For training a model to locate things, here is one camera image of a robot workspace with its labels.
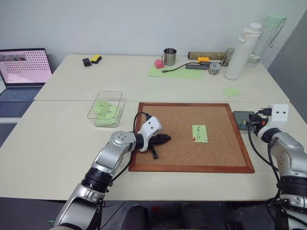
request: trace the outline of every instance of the white wall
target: white wall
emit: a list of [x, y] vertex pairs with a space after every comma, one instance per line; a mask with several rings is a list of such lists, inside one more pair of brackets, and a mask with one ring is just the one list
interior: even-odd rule
[[45, 47], [54, 67], [69, 53], [224, 51], [275, 12], [288, 20], [262, 59], [268, 67], [306, 8], [307, 0], [0, 0], [0, 48]]

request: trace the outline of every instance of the black eraser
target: black eraser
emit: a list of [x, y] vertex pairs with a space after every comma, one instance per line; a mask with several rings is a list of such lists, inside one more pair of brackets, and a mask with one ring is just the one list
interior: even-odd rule
[[84, 64], [85, 67], [92, 65], [90, 59], [88, 59], [88, 58], [84, 58], [84, 59], [82, 59], [82, 61], [83, 61], [83, 64]]

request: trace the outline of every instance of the stainless steel mug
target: stainless steel mug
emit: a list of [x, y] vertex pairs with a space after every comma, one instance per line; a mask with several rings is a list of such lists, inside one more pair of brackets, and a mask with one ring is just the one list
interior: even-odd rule
[[173, 66], [176, 62], [177, 51], [172, 48], [166, 48], [163, 55], [161, 56], [161, 61], [166, 66]]

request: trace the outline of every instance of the laptop keyboard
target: laptop keyboard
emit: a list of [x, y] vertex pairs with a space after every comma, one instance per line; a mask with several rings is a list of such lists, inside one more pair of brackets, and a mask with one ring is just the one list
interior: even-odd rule
[[8, 138], [11, 131], [15, 128], [17, 123], [0, 123], [0, 147]]
[[34, 101], [35, 96], [40, 89], [6, 89], [0, 95], [0, 102], [27, 102]]

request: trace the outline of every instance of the gray floor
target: gray floor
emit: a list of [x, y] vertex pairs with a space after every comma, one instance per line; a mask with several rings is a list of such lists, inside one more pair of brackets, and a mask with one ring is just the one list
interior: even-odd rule
[[[118, 210], [105, 225], [112, 214], [123, 204], [123, 201], [106, 202], [103, 209], [102, 226], [104, 230], [119, 230], [130, 207], [141, 204], [147, 208], [150, 216], [151, 230], [179, 228], [178, 211], [185, 202], [151, 202], [129, 201]], [[237, 210], [228, 208], [226, 202], [194, 202], [205, 213], [206, 218], [216, 230], [225, 230], [227, 221], [240, 221], [245, 230], [273, 230], [264, 205], [243, 207]], [[48, 230], [62, 208], [62, 202], [0, 198], [0, 229], [4, 230]]]

